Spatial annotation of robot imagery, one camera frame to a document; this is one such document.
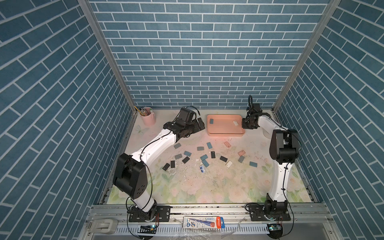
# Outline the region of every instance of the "product package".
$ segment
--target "product package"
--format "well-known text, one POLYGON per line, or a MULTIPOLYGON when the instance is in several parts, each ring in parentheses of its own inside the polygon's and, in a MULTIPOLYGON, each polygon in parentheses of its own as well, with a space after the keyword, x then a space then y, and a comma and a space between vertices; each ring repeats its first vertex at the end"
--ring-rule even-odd
POLYGON ((183 228, 225 228, 222 217, 184 217, 183 228))

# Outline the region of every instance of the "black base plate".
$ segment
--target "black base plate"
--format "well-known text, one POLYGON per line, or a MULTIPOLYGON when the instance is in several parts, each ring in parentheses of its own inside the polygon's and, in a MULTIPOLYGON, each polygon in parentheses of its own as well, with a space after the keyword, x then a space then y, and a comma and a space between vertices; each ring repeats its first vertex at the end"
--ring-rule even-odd
MULTIPOLYGON (((156 213, 159 213, 159 222, 169 222, 170 206, 157 206, 156 213)), ((138 209, 136 207, 132 208, 132 214, 129 215, 128 221, 129 222, 146 222, 139 217, 138 209)))
POLYGON ((250 205, 249 207, 249 216, 251 217, 251 221, 253 222, 260 222, 260 221, 274 221, 280 217, 280 221, 290 221, 291 217, 289 214, 271 214, 270 216, 265 216, 263 206, 257 206, 257 205, 250 205))

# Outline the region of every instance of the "small rectangular block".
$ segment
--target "small rectangular block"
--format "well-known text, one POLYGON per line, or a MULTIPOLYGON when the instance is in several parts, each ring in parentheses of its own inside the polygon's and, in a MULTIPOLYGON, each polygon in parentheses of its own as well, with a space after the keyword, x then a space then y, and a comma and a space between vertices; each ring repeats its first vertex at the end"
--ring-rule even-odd
POLYGON ((205 168, 204 168, 203 165, 200 165, 200 171, 201 171, 202 173, 205 173, 205 168))
POLYGON ((221 157, 220 157, 220 160, 221 160, 221 161, 224 161, 224 162, 227 162, 228 158, 221 156, 221 157))
POLYGON ((230 148, 232 146, 231 144, 229 144, 229 142, 225 142, 224 145, 226 145, 227 148, 230 148))
POLYGON ((239 156, 243 156, 245 154, 244 150, 241 150, 240 152, 237 153, 239 156))
POLYGON ((203 161, 203 160, 205 160, 205 159, 207 159, 207 158, 208 158, 207 155, 204 155, 204 156, 201 156, 201 157, 200 157, 201 161, 203 161))
POLYGON ((189 161, 189 157, 185 157, 184 159, 183 159, 183 163, 187 163, 189 161))
POLYGON ((209 166, 209 163, 206 160, 202 160, 202 163, 204 164, 205 167, 209 166))
POLYGON ((255 163, 255 162, 249 162, 249 166, 257 167, 257 163, 255 163))
POLYGON ((165 164, 164 167, 163 167, 163 170, 166 171, 168 168, 169 168, 169 163, 165 164))
POLYGON ((244 158, 245 158, 244 156, 240 156, 240 158, 239 158, 239 160, 238 160, 238 161, 239 161, 240 163, 243 163, 243 161, 244 161, 244 158))
POLYGON ((232 165, 231 161, 228 161, 227 164, 225 165, 227 168, 229 168, 232 165))

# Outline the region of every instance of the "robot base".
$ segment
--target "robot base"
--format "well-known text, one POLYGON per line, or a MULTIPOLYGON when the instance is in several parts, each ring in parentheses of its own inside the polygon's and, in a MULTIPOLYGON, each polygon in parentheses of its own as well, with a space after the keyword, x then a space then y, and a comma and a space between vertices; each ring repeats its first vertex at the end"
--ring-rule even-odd
MULTIPOLYGON (((129 215, 129 222, 155 222, 140 214, 141 211, 137 207, 133 207, 131 212, 132 213, 129 215)), ((157 213, 159 213, 159 222, 169 222, 170 206, 157 206, 155 214, 157 213)))

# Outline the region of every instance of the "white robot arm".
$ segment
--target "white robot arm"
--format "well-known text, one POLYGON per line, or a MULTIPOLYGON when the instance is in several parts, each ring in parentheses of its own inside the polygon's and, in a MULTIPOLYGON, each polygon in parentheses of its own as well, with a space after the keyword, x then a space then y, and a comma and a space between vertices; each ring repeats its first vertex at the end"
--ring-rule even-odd
POLYGON ((118 158, 113 184, 130 196, 144 220, 152 220, 157 207, 156 201, 145 191, 148 184, 146 168, 149 171, 148 166, 180 138, 205 129, 201 118, 197 118, 196 113, 188 107, 191 106, 182 107, 176 118, 165 123, 164 129, 145 147, 130 155, 124 153, 118 158))

